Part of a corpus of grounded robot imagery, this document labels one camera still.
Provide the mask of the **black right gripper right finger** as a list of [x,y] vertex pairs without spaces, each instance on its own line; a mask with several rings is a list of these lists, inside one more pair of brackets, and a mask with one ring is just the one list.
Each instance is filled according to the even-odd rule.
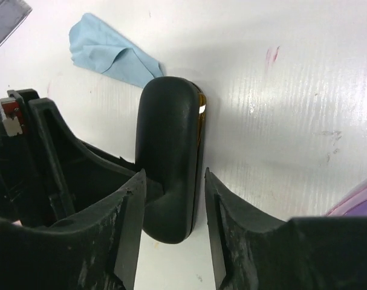
[[205,174],[216,289],[367,289],[367,216],[277,219]]

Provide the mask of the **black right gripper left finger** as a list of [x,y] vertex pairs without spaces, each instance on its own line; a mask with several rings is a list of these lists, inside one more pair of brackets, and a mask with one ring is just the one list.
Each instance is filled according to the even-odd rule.
[[49,228],[0,218],[0,289],[132,289],[146,174]]

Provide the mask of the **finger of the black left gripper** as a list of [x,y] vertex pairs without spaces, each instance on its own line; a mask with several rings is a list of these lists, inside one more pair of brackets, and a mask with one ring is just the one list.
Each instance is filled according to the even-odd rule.
[[78,139],[54,101],[27,103],[34,160],[30,225],[116,225],[126,215],[141,225],[147,203],[163,188],[145,170]]

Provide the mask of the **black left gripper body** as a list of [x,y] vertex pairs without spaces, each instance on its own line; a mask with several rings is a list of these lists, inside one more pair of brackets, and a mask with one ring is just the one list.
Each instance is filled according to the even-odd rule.
[[25,127],[21,135],[0,136],[0,217],[28,227],[48,227],[55,221],[50,173],[28,105],[39,96],[33,89],[23,89],[9,90],[8,97],[19,103]]

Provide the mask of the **orange sunglasses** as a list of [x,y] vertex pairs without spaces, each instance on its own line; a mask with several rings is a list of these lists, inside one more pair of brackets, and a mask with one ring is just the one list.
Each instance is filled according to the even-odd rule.
[[198,113],[198,143],[200,143],[201,140],[201,131],[202,131],[202,126],[203,126],[203,122],[205,120],[205,116],[206,116],[206,103],[207,103],[207,99],[206,96],[201,92],[199,93],[199,113]]

